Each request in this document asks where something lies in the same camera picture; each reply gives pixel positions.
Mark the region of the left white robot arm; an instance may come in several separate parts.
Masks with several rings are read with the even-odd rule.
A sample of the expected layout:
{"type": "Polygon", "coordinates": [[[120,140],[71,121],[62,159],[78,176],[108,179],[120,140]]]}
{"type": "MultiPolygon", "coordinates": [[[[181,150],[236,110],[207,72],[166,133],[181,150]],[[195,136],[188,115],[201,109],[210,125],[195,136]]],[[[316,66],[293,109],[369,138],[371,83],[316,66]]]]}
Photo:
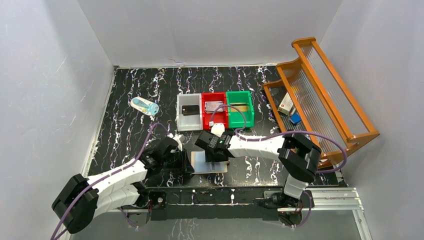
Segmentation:
{"type": "Polygon", "coordinates": [[[75,234],[95,217],[123,206],[163,209],[166,194],[150,190],[142,182],[164,171],[193,173],[184,140],[182,134],[167,136],[122,166],[89,177],[74,175],[53,201],[52,210],[66,230],[75,234]]]}

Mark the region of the grey cards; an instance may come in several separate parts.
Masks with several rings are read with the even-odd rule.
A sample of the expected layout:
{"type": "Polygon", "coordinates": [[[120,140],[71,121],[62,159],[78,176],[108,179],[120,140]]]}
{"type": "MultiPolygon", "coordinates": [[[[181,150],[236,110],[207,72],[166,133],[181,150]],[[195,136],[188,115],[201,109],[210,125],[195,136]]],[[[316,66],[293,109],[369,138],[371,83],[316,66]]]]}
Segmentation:
{"type": "Polygon", "coordinates": [[[223,101],[205,101],[204,102],[204,112],[211,114],[214,111],[217,112],[223,112],[223,108],[220,108],[220,106],[224,105],[223,101]]]}

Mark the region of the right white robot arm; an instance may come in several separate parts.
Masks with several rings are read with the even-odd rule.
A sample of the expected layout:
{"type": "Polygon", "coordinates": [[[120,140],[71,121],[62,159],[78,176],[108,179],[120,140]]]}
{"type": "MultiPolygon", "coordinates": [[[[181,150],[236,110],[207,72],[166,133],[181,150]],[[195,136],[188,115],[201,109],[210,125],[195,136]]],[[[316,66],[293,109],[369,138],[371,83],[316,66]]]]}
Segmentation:
{"type": "Polygon", "coordinates": [[[250,157],[280,161],[288,172],[282,202],[295,207],[306,187],[315,181],[322,150],[300,131],[274,136],[248,136],[224,132],[221,136],[203,130],[195,145],[205,151],[210,162],[250,157]]]}

